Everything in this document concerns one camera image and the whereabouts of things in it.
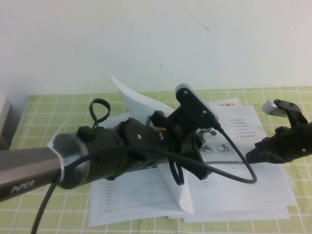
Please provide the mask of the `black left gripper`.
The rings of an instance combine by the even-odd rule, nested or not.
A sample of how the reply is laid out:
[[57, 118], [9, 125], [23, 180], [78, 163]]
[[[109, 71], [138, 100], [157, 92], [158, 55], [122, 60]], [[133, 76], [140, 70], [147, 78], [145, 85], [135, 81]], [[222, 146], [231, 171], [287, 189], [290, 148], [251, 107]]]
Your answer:
[[205, 163], [199, 148], [204, 141], [196, 133], [199, 128], [204, 126], [200, 114], [192, 114], [190, 111], [173, 111], [166, 117], [163, 112], [155, 111], [150, 120], [155, 127], [162, 129], [165, 146], [170, 152], [198, 163], [198, 165], [189, 166], [189, 172], [199, 180], [204, 180], [210, 175], [210, 171], [201, 167]]

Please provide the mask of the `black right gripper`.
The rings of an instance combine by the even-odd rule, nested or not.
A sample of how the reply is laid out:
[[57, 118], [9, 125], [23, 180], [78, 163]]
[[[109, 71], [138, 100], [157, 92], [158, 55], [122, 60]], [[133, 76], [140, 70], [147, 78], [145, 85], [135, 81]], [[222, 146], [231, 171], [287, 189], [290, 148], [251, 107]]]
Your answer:
[[299, 123], [291, 128], [282, 127], [276, 130], [275, 136], [265, 137], [254, 145], [255, 149], [246, 154], [246, 160], [251, 164], [280, 163], [280, 160], [266, 152], [277, 152], [283, 162], [309, 156], [312, 154], [312, 123]]

